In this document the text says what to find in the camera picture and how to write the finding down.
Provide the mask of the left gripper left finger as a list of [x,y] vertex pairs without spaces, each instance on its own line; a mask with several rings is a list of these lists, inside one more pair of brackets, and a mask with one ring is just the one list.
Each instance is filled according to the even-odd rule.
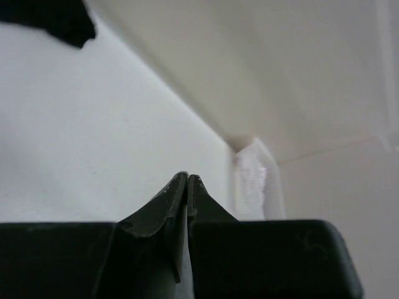
[[188,175],[119,222],[1,224],[2,298],[172,298]]

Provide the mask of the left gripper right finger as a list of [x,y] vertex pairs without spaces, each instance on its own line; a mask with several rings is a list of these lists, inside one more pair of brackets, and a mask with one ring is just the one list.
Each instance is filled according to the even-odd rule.
[[362,298],[340,232],[327,221],[239,221],[188,179],[196,298]]

